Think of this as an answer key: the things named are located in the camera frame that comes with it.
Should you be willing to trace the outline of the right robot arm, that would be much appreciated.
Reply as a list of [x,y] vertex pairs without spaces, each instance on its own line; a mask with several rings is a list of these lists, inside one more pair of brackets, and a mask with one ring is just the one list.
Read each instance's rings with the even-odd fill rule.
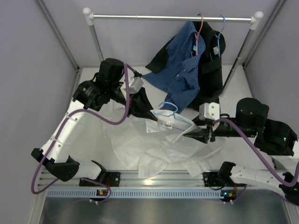
[[286,201],[299,204],[299,168],[277,172],[262,156],[281,156],[285,162],[298,164],[299,139],[289,125],[268,118],[269,107],[254,98],[243,98],[236,105],[235,117],[221,114],[219,104],[205,103],[193,121],[197,128],[183,136],[202,143],[217,137],[241,137],[254,151],[266,170],[250,169],[225,161],[219,171],[204,174],[207,187],[254,186],[270,190]]

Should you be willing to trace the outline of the blue checked shirt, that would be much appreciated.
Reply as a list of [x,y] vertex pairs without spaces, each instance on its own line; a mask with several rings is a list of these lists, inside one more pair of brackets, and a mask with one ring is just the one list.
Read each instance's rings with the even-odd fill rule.
[[191,57],[197,34],[193,22],[188,21],[164,47],[168,59],[162,68],[150,68],[151,73],[143,78],[152,86],[167,93],[164,101],[175,104],[181,113],[200,91],[198,82],[199,60],[205,51],[201,36],[198,42],[198,55]]

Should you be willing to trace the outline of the aluminium frame post right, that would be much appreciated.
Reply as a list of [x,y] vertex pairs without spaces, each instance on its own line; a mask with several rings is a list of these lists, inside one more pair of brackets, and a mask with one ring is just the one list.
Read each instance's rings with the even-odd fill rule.
[[274,8],[271,10],[270,15],[268,16],[266,22],[262,26],[262,29],[261,29],[259,35],[257,36],[257,39],[254,41],[253,45],[250,47],[250,51],[248,52],[248,55],[247,55],[244,63],[242,64],[242,67],[243,67],[244,70],[247,69],[249,63],[251,62],[251,60],[253,58],[253,56],[256,54],[258,48],[260,47],[260,45],[262,44],[264,38],[266,37],[266,34],[270,30],[271,26],[275,22],[278,14],[282,10],[282,8],[283,8],[283,6],[285,5],[286,2],[287,2],[286,0],[277,0],[276,4],[274,5]]

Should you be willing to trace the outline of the metal clothes rack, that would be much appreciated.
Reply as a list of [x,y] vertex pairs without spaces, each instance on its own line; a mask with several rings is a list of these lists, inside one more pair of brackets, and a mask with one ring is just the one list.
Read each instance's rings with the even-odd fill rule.
[[158,47],[174,35],[178,26],[170,25],[186,21],[206,21],[226,23],[248,23],[250,28],[233,63],[233,66],[224,83],[221,94],[225,94],[228,85],[239,65],[242,55],[250,42],[254,31],[257,29],[263,12],[258,11],[250,18],[236,17],[200,17],[200,16],[157,16],[157,15],[103,15],[94,14],[89,8],[84,8],[86,22],[89,26],[93,42],[100,61],[104,60],[101,47],[115,49],[117,57],[131,57],[133,64],[138,60],[152,56]]

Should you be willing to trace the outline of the black shirt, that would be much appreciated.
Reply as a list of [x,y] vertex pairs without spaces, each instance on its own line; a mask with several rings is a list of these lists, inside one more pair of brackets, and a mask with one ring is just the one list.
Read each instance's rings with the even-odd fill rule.
[[[195,25],[196,31],[198,32],[201,22],[193,23]],[[200,36],[203,38],[206,47],[199,60],[198,82],[200,91],[195,99],[187,106],[194,110],[198,110],[199,106],[203,103],[217,103],[219,101],[219,95],[223,88],[221,58],[211,61],[208,55],[207,44],[211,30],[213,30],[211,26],[204,21]],[[166,50],[164,48],[166,44],[159,50],[152,61],[146,65],[147,69],[150,70],[150,68],[162,68],[163,65],[166,65],[166,61],[168,59],[168,56],[166,56]],[[162,108],[164,110],[174,110],[170,105],[163,105]]]

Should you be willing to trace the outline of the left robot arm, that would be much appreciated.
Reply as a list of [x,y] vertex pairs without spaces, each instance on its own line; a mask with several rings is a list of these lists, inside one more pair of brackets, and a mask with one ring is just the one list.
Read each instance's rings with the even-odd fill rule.
[[[106,175],[102,165],[96,161],[85,163],[73,159],[70,152],[91,118],[113,126],[123,123],[131,115],[157,121],[141,78],[141,73],[118,59],[102,61],[93,78],[78,85],[66,115],[50,139],[41,148],[33,149],[31,155],[39,162],[38,167],[45,167],[63,182],[73,177],[84,177],[95,186],[104,184]],[[98,114],[102,106],[111,100],[125,106],[124,115],[118,121]]]

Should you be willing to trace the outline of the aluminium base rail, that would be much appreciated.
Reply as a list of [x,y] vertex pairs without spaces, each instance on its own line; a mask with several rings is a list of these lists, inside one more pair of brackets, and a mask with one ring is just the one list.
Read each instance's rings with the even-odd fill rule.
[[[37,187],[46,187],[50,184],[55,177],[53,177],[48,171],[42,171],[41,176],[37,181]],[[55,187],[78,187],[80,179],[73,178],[67,182],[58,180],[53,184]],[[159,187],[182,187],[182,188],[194,188],[203,187],[204,179],[202,175],[197,177],[191,177],[186,171],[164,171],[152,178],[141,179],[138,178],[136,171],[125,171],[116,175],[116,177],[106,177],[105,184],[110,184],[110,187],[116,186],[118,183],[120,188],[159,188]]]

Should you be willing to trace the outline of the blue hanger under black shirt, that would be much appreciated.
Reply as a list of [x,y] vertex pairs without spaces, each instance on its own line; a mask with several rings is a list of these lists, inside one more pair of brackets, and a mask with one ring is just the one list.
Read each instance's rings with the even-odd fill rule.
[[208,37],[208,55],[211,61],[214,59],[220,59],[226,48],[226,42],[223,35],[223,30],[226,25],[226,18],[224,15],[221,15],[221,17],[223,18],[223,26],[221,31],[211,30]]

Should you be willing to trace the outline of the light blue hanger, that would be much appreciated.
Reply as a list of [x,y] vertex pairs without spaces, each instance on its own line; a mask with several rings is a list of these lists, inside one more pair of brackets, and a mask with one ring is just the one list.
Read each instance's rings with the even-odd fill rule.
[[191,120],[181,116],[180,114],[177,114],[178,107],[175,104],[170,102],[162,102],[159,104],[159,106],[162,105],[170,105],[174,109],[174,111],[162,109],[151,111],[156,116],[157,122],[163,128],[186,131],[195,125]]

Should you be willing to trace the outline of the aluminium frame post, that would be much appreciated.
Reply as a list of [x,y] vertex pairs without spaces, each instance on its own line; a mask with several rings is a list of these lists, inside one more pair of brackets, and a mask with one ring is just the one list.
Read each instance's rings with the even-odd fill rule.
[[250,51],[248,52],[248,55],[247,55],[244,63],[242,64],[242,67],[243,67],[244,70],[247,69],[249,63],[251,62],[251,60],[253,58],[253,56],[256,54],[258,48],[260,47],[260,45],[262,44],[264,38],[266,37],[266,34],[270,30],[271,26],[275,22],[278,14],[282,10],[282,8],[283,8],[283,6],[285,5],[286,2],[287,2],[286,0],[277,0],[276,4],[274,5],[274,8],[271,10],[270,15],[268,16],[266,22],[262,26],[262,29],[261,29],[259,35],[257,36],[257,39],[254,41],[253,45],[250,47]]
[[67,58],[69,59],[70,63],[72,64],[73,68],[76,71],[79,71],[79,66],[77,65],[63,35],[61,34],[57,24],[55,23],[49,9],[47,8],[46,4],[44,3],[43,0],[34,0],[36,5],[38,6],[39,10],[43,14],[45,20],[47,21],[50,29],[52,30],[53,34],[55,35],[56,39],[58,40],[58,43],[62,47],[63,51],[67,55]]

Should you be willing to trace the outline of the white shirt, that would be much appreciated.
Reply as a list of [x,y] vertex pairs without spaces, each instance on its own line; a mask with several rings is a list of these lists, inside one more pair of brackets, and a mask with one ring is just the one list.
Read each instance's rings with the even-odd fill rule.
[[104,124],[103,132],[121,164],[127,170],[138,170],[141,179],[156,176],[170,164],[181,164],[195,177],[212,168],[211,159],[226,144],[222,137],[205,144],[183,136],[196,128],[168,129],[157,121],[130,116],[117,126]]

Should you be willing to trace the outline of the aluminium frame post left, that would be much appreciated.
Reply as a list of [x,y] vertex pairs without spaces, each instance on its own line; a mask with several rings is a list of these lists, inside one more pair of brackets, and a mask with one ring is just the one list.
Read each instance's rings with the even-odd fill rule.
[[67,55],[67,58],[69,59],[70,63],[72,64],[73,68],[76,71],[79,71],[79,66],[77,65],[63,35],[61,34],[57,24],[55,23],[49,9],[47,8],[46,4],[44,3],[43,0],[34,0],[36,5],[38,6],[39,10],[43,14],[45,20],[47,21],[50,29],[52,30],[53,34],[55,35],[56,39],[58,40],[58,43],[62,47],[63,51]]

